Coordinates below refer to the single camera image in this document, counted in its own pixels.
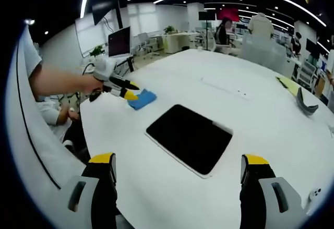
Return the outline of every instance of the black tablet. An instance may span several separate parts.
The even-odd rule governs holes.
[[[231,130],[181,105],[170,108],[146,132],[202,175],[210,173],[232,139]]]

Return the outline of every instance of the black stripe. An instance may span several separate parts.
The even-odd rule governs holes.
[[[23,107],[22,107],[22,100],[21,100],[21,94],[20,94],[20,84],[19,84],[19,76],[18,76],[18,54],[19,54],[19,43],[20,41],[18,42],[17,44],[17,50],[16,50],[16,83],[17,83],[17,90],[18,90],[18,94],[19,94],[19,101],[20,101],[20,107],[21,107],[21,112],[22,112],[22,117],[23,117],[23,122],[25,124],[25,127],[26,127],[26,131],[27,131],[27,135],[28,135],[28,139],[29,139],[29,142],[32,146],[32,149],[38,159],[38,161],[41,163],[45,173],[47,174],[47,176],[50,178],[51,182],[58,188],[60,189],[61,187],[57,184],[57,182],[52,178],[51,174],[47,171],[45,165],[43,164],[40,156],[38,155],[37,153],[37,150],[31,140],[31,137],[30,137],[30,134],[29,134],[29,131],[28,131],[28,126],[27,126],[27,123],[26,123],[26,118],[25,118],[25,114],[23,112]]]

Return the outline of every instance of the blue cloth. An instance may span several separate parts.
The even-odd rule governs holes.
[[[147,91],[146,89],[143,89],[143,91],[137,96],[137,100],[127,101],[127,103],[135,110],[143,108],[157,98],[157,96],[153,92]]]

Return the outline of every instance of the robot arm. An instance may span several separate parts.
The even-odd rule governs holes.
[[[103,81],[103,91],[110,92],[112,95],[122,97],[126,100],[137,100],[138,97],[131,90],[139,90],[139,88],[131,81],[122,78],[114,71],[116,62],[107,62],[103,57],[98,57],[95,62],[95,70],[93,76]],[[95,100],[101,92],[94,92],[91,101]]]

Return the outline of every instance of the potted plant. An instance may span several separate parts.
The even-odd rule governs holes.
[[[104,50],[102,49],[102,46],[101,46],[101,45],[98,45],[97,47],[94,48],[93,51],[91,51],[91,52],[89,53],[89,55],[90,55],[90,56],[94,56],[94,57],[96,57],[96,56],[98,56],[98,55],[100,55],[100,54],[103,54],[103,53],[104,53]]]
[[[175,28],[172,27],[172,26],[167,26],[165,29],[163,29],[163,31],[165,32],[165,34],[173,34],[173,33],[176,33]]]

